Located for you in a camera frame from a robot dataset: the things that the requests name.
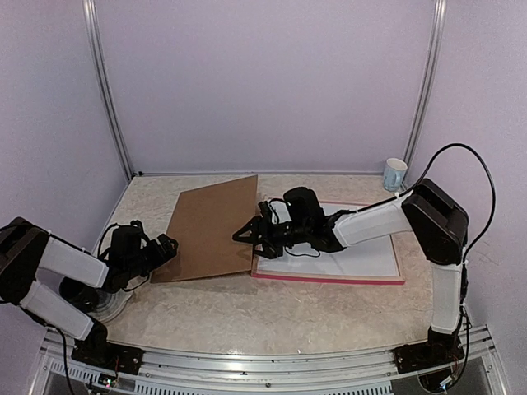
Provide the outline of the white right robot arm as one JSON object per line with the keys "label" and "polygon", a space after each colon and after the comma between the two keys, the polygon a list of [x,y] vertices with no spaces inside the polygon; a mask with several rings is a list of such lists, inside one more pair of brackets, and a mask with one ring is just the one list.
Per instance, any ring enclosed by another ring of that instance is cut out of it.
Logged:
{"label": "white right robot arm", "polygon": [[429,330],[421,357],[440,364],[454,344],[449,337],[461,322],[466,296],[466,250],[469,215],[447,192],[429,178],[382,202],[328,212],[314,190],[296,187],[278,200],[287,217],[274,220],[271,202],[260,202],[231,238],[248,244],[262,258],[276,259],[299,244],[317,253],[347,252],[384,237],[395,242],[397,257],[426,264],[430,298]]}

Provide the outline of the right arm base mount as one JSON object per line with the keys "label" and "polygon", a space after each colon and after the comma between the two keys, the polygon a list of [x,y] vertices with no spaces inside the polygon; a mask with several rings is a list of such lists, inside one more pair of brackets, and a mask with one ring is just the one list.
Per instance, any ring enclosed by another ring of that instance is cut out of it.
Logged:
{"label": "right arm base mount", "polygon": [[398,373],[407,374],[463,360],[466,355],[459,330],[460,327],[457,327],[452,333],[446,334],[429,328],[424,342],[394,348],[394,363]]}

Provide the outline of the brown backing board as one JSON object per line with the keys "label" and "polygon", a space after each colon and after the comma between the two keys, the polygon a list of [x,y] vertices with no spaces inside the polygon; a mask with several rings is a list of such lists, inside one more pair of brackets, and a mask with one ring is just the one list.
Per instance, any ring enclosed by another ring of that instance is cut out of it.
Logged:
{"label": "brown backing board", "polygon": [[232,235],[255,215],[257,187],[253,175],[182,192],[166,231],[179,244],[177,255],[153,272],[152,282],[249,272],[252,247]]}

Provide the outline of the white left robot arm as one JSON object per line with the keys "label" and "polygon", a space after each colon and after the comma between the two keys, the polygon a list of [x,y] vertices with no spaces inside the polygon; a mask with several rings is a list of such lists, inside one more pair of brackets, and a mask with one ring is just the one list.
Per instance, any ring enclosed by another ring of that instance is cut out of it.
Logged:
{"label": "white left robot arm", "polygon": [[115,348],[90,332],[118,315],[179,245],[165,234],[147,236],[139,220],[109,225],[101,238],[109,247],[90,253],[22,217],[2,226],[1,301],[84,341],[84,354],[105,366]]}

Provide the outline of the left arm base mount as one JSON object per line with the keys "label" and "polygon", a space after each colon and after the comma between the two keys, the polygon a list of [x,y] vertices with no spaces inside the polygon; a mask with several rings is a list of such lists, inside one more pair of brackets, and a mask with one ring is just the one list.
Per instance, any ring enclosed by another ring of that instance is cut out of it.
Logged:
{"label": "left arm base mount", "polygon": [[107,341],[108,330],[98,321],[85,340],[75,340],[72,359],[86,365],[119,373],[138,375],[145,351]]}

